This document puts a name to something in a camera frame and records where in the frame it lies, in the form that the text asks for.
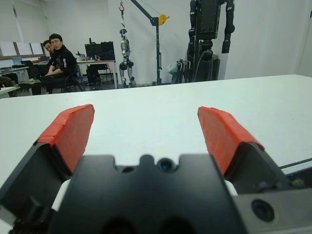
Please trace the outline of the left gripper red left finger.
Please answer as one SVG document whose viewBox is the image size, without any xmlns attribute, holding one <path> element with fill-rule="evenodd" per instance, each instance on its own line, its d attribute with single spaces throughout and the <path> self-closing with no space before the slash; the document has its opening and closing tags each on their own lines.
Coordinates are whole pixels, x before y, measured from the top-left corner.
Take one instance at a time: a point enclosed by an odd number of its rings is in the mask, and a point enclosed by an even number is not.
<svg viewBox="0 0 312 234">
<path fill-rule="evenodd" d="M 0 189 L 0 218 L 9 225 L 41 221 L 83 156 L 94 120 L 92 104 L 62 111 L 41 133 Z"/>
</svg>

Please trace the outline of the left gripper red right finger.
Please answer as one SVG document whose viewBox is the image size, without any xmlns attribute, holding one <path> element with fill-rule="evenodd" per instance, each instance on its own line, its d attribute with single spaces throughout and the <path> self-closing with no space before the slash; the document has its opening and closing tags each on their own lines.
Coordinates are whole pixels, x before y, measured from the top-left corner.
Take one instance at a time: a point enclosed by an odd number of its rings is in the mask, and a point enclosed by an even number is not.
<svg viewBox="0 0 312 234">
<path fill-rule="evenodd" d="M 202 106 L 197 115 L 209 154 L 238 194 L 293 188 L 264 146 L 230 113 Z"/>
</svg>

